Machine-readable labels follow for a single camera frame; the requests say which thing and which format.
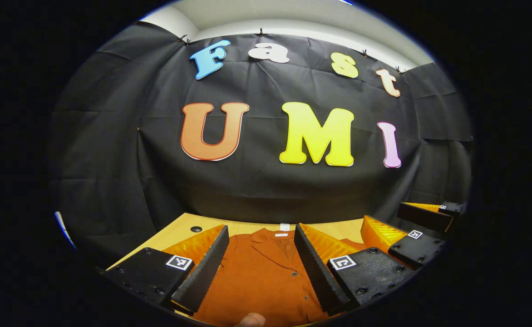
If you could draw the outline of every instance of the ceiling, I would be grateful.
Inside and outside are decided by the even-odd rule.
[[[338,0],[181,0],[172,5],[200,30],[253,19],[304,20],[357,33],[418,64],[433,62],[418,44],[376,14]]]

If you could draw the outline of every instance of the white wall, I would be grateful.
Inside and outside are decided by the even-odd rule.
[[[372,39],[337,27],[303,20],[256,19],[236,21],[199,31],[192,40],[197,41],[221,35],[256,34],[260,33],[260,28],[264,33],[310,37],[344,45],[357,51],[366,49],[369,56],[381,60],[393,68],[399,66],[401,70],[418,66],[409,58]]]
[[[187,16],[170,5],[148,14],[141,21],[163,27],[177,37],[187,35],[184,39],[192,39],[199,33],[198,27]]]

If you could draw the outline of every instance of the pink letter i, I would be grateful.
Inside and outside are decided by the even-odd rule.
[[[387,168],[401,167],[401,160],[397,155],[397,143],[395,142],[395,126],[386,122],[378,122],[377,126],[382,130],[385,141],[385,160],[383,160],[383,164]]]

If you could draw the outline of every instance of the orange letter u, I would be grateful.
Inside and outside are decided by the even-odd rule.
[[[214,106],[205,103],[188,104],[183,107],[185,119],[181,130],[181,148],[197,160],[218,161],[228,158],[236,149],[240,141],[241,116],[250,106],[241,102],[228,102],[222,105],[226,113],[224,137],[217,144],[203,141],[203,126],[206,116],[214,110]]]

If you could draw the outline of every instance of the black fabric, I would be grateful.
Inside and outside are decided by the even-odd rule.
[[[231,41],[224,47],[224,66],[196,80],[197,66],[189,57],[220,40]],[[285,46],[290,61],[250,58],[248,50],[264,42]],[[351,56],[359,76],[336,74],[333,52]],[[385,91],[378,69],[395,76],[400,97]],[[182,109],[193,102],[214,106],[203,133],[210,144],[222,139],[222,104],[250,106],[233,155],[214,162],[184,153]],[[304,144],[304,164],[281,163],[288,133],[285,102],[308,104],[320,124],[334,108],[353,112],[353,166],[333,167],[324,159],[315,164]],[[112,253],[110,261],[184,212],[261,223],[371,215],[397,225],[401,201],[466,200],[471,178],[466,119],[459,95],[434,64],[399,74],[344,46],[290,35],[228,35],[185,46],[176,35],[139,23],[99,48],[57,104],[50,125],[51,192],[75,237]],[[397,128],[400,168],[384,167],[377,122]],[[121,236],[129,241],[122,249]]]

